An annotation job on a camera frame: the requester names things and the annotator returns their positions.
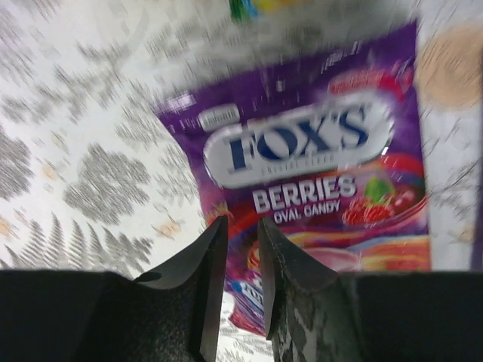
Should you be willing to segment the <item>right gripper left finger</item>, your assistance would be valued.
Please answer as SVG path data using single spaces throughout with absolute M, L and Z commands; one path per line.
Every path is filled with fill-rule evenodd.
M 228 219 L 129 280 L 110 271 L 4 270 L 3 361 L 213 361 Z

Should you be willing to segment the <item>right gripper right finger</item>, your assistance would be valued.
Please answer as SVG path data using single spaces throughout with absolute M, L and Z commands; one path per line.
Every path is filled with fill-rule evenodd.
M 480 361 L 482 275 L 336 272 L 258 223 L 266 338 L 276 361 Z

